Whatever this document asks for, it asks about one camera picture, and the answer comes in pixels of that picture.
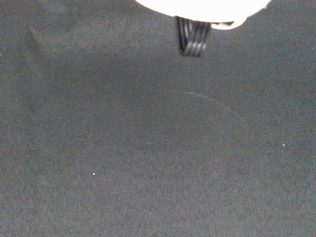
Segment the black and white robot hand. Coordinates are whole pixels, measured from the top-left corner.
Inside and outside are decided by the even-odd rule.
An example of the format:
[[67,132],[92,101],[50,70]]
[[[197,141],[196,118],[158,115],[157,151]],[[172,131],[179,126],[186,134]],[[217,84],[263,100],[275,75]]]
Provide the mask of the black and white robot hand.
[[137,0],[155,12],[175,17],[182,55],[200,57],[212,29],[231,30],[266,8],[269,0]]

